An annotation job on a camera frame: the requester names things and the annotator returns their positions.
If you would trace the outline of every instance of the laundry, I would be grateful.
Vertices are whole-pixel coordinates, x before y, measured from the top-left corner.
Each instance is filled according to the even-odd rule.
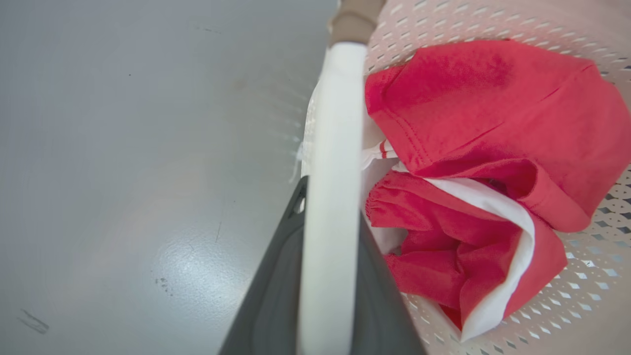
[[[631,161],[628,110],[586,59],[514,41],[439,45],[370,75],[365,92],[385,157],[401,160],[366,213],[408,230],[386,255],[397,285],[438,302],[464,339],[563,269],[552,229],[586,228]],[[508,201],[520,218],[503,215]]]

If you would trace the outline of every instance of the laundry basket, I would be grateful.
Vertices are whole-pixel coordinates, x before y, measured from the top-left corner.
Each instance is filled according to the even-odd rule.
[[[513,39],[592,59],[603,79],[631,104],[628,0],[389,0],[368,45],[365,74],[404,63],[419,47],[478,39]],[[317,96],[318,87],[307,109],[303,175],[310,168]],[[365,115],[365,147],[382,137]],[[365,178],[364,195],[385,171]],[[428,353],[631,353],[631,167],[589,228],[559,236],[567,268],[521,310],[477,338],[460,343],[434,304],[404,295]]]

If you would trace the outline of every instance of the gray floor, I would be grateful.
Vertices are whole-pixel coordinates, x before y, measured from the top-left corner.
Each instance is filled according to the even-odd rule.
[[[0,353],[213,354],[335,1],[0,2]]]

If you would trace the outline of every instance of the basket handle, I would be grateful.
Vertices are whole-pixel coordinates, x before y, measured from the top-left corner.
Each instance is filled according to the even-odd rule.
[[[338,42],[368,44],[377,28],[377,18],[386,0],[341,0],[331,19],[329,47]]]

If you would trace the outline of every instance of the gray plastic object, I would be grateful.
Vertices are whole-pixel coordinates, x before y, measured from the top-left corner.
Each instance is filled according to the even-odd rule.
[[[293,193],[220,354],[297,353],[297,315],[307,197],[303,177]],[[372,234],[360,218],[357,296],[351,354],[425,355],[410,314]]]

